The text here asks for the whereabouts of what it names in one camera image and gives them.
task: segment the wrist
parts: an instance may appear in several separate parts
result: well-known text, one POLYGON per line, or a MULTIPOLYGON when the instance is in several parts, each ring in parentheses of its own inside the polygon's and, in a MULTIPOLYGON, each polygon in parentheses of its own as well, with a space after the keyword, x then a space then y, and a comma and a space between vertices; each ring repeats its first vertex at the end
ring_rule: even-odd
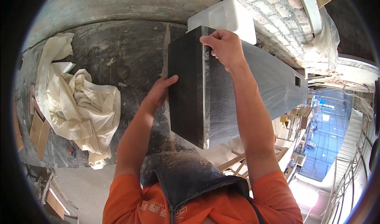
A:
POLYGON ((251 70, 249 69, 247 61, 242 60, 241 62, 235 64, 234 66, 230 67, 230 75, 238 76, 238 75, 246 75, 247 73, 251 73, 251 70))
POLYGON ((142 100, 139 109, 140 108, 152 114, 153 116, 156 113, 156 110, 158 109, 156 103, 153 103, 152 101, 146 98, 142 100))

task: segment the styrofoam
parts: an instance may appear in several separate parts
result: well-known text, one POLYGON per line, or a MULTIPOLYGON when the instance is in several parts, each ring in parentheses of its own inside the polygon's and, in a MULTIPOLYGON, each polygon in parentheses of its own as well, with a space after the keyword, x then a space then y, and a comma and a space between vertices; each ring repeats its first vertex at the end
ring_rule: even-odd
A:
POLYGON ((241 40, 256 44, 253 17, 237 0, 223 0, 187 20, 188 32, 198 26, 229 30, 235 32, 241 40))

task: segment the crumpled fabric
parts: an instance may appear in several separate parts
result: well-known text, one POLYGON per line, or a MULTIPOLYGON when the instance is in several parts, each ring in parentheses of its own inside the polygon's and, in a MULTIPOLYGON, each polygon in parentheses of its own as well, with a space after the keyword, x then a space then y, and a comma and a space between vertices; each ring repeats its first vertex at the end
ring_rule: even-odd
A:
POLYGON ((88 150, 88 164, 102 169, 104 159, 111 158, 109 144, 120 122, 120 91, 93 84, 85 69, 65 73, 73 67, 70 62, 52 63, 73 54, 73 36, 58 33, 47 40, 38 65, 35 99, 55 133, 88 150))
POLYGON ((311 43, 303 46, 304 54, 299 57, 306 62, 328 62, 328 71, 335 71, 338 65, 338 45, 340 42, 338 29, 325 7, 319 9, 322 30, 311 43))

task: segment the brick wall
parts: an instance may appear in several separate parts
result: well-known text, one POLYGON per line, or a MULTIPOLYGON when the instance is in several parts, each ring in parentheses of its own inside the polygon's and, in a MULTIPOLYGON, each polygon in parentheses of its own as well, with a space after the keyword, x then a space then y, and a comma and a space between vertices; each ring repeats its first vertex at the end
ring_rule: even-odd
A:
MULTIPOLYGON (((24 49, 70 28, 100 21, 145 19, 187 24, 187 19, 221 0, 47 0, 24 49)), ((257 42, 294 68, 302 45, 311 41, 300 0, 239 0, 255 22, 257 42)))

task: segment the white cloth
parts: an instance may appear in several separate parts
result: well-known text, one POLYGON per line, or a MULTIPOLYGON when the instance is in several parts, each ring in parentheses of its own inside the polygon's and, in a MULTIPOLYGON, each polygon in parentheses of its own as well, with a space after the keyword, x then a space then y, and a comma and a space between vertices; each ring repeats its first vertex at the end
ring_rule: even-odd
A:
POLYGON ((111 158, 109 144, 120 122, 120 91, 93 84, 85 69, 75 75, 63 73, 69 63, 53 66, 53 60, 73 53, 73 36, 59 33, 47 40, 38 65, 35 98, 55 133, 88 150, 89 165, 101 169, 104 159, 111 158))

